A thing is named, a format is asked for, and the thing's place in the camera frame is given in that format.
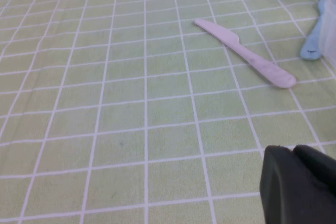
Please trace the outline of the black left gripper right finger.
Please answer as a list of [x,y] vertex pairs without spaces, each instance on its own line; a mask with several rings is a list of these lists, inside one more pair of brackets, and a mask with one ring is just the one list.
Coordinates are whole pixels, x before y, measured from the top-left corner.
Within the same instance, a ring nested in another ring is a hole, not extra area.
[[335,195],[335,160],[307,145],[297,145],[293,152],[318,181]]

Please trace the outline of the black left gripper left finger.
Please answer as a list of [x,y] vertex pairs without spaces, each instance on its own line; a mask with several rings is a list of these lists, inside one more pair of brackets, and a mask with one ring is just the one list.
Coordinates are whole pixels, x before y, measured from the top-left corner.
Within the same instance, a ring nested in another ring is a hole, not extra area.
[[259,190],[266,223],[335,223],[335,195],[293,150],[266,147]]

